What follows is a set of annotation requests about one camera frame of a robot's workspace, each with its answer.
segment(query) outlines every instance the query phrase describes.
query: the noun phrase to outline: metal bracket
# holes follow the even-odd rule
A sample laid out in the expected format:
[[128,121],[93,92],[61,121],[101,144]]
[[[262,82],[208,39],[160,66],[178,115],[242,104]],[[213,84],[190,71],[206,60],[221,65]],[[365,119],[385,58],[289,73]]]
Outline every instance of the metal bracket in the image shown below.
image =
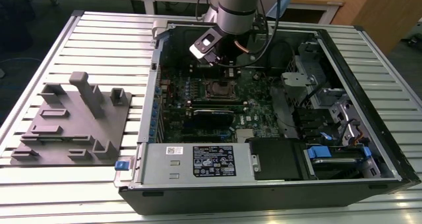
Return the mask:
[[250,161],[252,161],[252,168],[253,168],[253,173],[261,171],[261,166],[258,165],[258,157],[257,155],[250,155]]

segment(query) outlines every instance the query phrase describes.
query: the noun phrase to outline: motherboard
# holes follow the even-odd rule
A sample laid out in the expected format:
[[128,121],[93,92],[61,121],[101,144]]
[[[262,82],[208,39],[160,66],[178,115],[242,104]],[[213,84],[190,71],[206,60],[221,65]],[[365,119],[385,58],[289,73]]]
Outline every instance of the motherboard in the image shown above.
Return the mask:
[[278,137],[269,86],[276,78],[253,69],[218,80],[162,71],[162,142],[244,142]]

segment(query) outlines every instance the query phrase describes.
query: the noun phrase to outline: barcode sticker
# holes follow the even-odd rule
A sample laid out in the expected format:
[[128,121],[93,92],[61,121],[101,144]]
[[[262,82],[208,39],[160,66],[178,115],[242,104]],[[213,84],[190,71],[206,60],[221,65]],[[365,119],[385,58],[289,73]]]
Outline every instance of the barcode sticker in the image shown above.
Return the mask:
[[182,146],[168,146],[165,155],[182,155]]

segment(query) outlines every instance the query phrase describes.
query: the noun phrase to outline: white label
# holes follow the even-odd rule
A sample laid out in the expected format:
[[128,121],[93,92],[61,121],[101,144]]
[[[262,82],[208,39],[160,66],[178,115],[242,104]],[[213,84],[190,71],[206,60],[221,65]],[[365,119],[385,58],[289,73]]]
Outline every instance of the white label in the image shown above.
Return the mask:
[[335,1],[328,1],[327,2],[327,5],[341,5],[343,3],[341,2],[335,2]]
[[182,146],[168,146],[165,155],[182,155]]

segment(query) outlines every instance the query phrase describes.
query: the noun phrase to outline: floor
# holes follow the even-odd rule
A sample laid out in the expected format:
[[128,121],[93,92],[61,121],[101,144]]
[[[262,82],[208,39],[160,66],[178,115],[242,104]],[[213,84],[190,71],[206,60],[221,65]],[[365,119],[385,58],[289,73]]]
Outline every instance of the floor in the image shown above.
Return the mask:
[[[33,44],[21,52],[5,52],[0,48],[0,125],[6,118],[18,96],[31,78],[38,67],[38,62],[33,59],[21,59],[2,62],[10,58],[34,58],[42,60],[47,50],[55,40],[62,26],[74,9],[86,11],[105,11],[120,13],[142,13],[142,3],[128,0],[57,0],[58,6],[51,6],[49,0],[30,0],[34,12],[34,19],[26,22]],[[197,12],[206,11],[206,5],[198,6]],[[158,14],[194,16],[194,4],[189,3],[157,3]],[[417,96],[422,97],[422,52],[408,48],[400,42],[388,55],[392,65],[401,74],[407,83],[412,87]]]

